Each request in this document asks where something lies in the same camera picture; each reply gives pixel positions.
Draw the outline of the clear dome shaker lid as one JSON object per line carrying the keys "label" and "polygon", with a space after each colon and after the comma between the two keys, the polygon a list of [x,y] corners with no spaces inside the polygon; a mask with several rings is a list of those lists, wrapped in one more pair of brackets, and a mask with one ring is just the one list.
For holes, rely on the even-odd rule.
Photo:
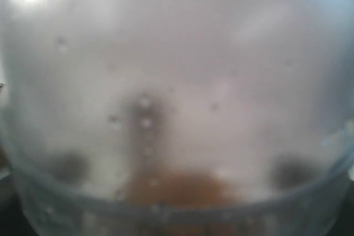
{"label": "clear dome shaker lid", "polygon": [[1,0],[1,141],[82,195],[260,201],[353,142],[353,0]]}

